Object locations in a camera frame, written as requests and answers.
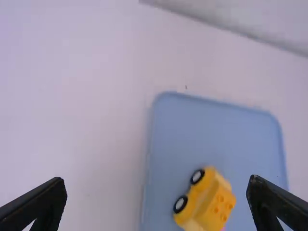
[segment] blue plastic board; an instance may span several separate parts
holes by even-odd
[[[180,231],[172,217],[192,173],[215,166],[237,204],[226,231],[256,230],[246,199],[252,174],[287,189],[282,134],[269,113],[227,103],[164,93],[153,105],[141,231]]]

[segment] toy car wheel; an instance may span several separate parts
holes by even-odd
[[[191,184],[197,184],[205,175],[205,171],[203,169],[199,169],[195,171],[191,177]]]
[[[187,196],[180,196],[174,203],[173,212],[176,214],[181,212],[186,207],[187,202],[188,202]]]

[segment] lego stud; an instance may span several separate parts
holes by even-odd
[[[219,209],[217,207],[214,208],[214,213],[218,213]]]
[[[225,214],[221,214],[220,215],[220,219],[223,221],[223,222],[226,222],[227,221],[227,216]]]
[[[221,196],[221,195],[218,196],[218,201],[219,201],[219,202],[224,202],[224,200],[225,200],[225,198],[224,198],[223,196]]]
[[[226,208],[231,210],[231,209],[233,209],[233,205],[232,204],[226,204]]]

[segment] yellow toy car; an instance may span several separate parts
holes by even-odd
[[[185,231],[222,230],[235,206],[230,183],[214,167],[195,171],[190,182],[189,192],[174,204],[175,222]]]

